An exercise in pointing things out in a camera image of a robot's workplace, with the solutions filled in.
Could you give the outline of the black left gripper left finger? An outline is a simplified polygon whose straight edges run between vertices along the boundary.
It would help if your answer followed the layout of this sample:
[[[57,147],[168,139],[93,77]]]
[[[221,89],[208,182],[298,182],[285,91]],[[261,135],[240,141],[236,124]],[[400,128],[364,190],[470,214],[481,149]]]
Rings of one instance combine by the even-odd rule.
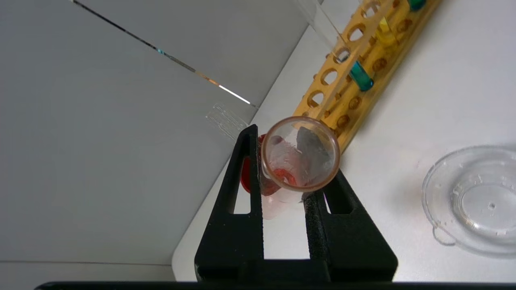
[[[245,158],[250,159],[250,212],[234,213]],[[236,281],[243,266],[264,259],[263,212],[258,165],[258,127],[236,140],[208,224],[195,254],[199,282]]]

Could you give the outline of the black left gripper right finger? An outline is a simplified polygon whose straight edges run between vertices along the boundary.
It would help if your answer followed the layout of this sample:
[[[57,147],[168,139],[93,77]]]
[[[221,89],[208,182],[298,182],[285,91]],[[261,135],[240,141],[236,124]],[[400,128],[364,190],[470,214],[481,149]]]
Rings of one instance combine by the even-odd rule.
[[[339,171],[304,199],[310,259],[330,282],[391,282],[398,259]]]

